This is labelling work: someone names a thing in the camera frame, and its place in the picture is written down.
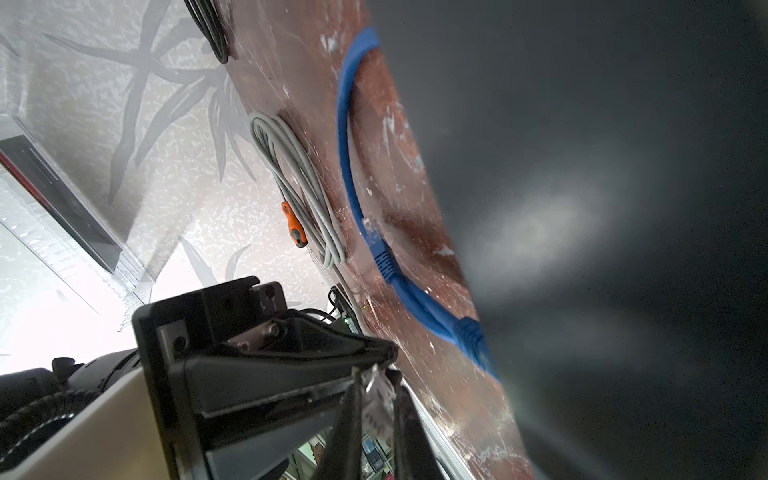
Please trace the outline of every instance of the wallpaper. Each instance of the wallpaper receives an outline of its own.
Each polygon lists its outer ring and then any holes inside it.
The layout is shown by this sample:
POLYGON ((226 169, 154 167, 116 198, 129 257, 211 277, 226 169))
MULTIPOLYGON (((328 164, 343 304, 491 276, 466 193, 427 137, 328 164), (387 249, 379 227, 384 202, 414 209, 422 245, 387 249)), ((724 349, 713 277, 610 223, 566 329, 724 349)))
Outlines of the wallpaper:
POLYGON ((18 116, 158 280, 153 300, 256 275, 329 288, 291 241, 237 92, 182 0, 0 4, 0 111, 18 116))

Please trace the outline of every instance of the orange screwdriver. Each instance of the orange screwdriver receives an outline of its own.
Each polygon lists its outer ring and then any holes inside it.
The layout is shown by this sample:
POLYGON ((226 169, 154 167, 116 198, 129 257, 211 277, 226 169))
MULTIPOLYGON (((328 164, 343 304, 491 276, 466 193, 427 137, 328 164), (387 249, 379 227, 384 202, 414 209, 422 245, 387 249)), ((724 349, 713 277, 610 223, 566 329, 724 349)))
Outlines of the orange screwdriver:
POLYGON ((301 226, 301 222, 296 218, 296 214, 287 201, 284 201, 281 206, 283 207, 283 213, 286 214, 288 219, 288 233, 290 233, 293 242, 299 248, 306 247, 306 234, 304 233, 304 227, 301 226))

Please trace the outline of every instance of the coiled black cable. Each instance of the coiled black cable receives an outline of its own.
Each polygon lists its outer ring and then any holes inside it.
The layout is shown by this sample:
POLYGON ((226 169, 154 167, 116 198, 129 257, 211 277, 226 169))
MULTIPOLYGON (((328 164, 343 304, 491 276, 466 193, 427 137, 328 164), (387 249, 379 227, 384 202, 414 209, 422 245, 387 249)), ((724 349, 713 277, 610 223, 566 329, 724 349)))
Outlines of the coiled black cable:
POLYGON ((184 0, 187 10, 190 11, 192 19, 197 24, 205 38, 208 39, 210 47, 214 50, 214 55, 221 63, 227 63, 230 58, 229 45, 227 37, 224 35, 224 29, 219 20, 219 14, 216 13, 214 5, 210 0, 184 0))
POLYGON ((14 468, 96 400, 95 390, 44 396, 0 422, 0 472, 14 468))

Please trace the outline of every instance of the orange handle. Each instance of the orange handle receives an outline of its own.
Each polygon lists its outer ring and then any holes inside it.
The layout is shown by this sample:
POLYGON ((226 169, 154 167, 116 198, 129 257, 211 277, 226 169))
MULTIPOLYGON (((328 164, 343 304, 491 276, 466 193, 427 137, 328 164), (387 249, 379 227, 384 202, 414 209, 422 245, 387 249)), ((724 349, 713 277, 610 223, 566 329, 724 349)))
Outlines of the orange handle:
POLYGON ((291 210, 288 202, 283 202, 281 207, 283 207, 283 213, 286 214, 286 218, 288 219, 288 233, 290 233, 290 237, 293 239, 293 242, 299 248, 306 247, 306 234, 304 233, 304 227, 301 226, 299 219, 296 218, 296 214, 293 212, 293 210, 291 210))

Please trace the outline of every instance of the screwdriver handle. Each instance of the screwdriver handle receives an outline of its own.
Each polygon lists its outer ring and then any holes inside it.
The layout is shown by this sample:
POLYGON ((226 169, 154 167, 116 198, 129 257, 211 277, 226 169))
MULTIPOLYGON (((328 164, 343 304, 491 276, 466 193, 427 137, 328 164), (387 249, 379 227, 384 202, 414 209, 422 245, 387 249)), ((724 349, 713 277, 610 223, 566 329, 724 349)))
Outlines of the screwdriver handle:
POLYGON ((301 226, 301 222, 296 218, 296 214, 293 212, 288 202, 283 202, 281 207, 283 207, 283 213, 286 214, 286 218, 288 219, 288 233, 290 233, 293 242, 299 248, 306 247, 306 234, 304 233, 304 227, 301 226))

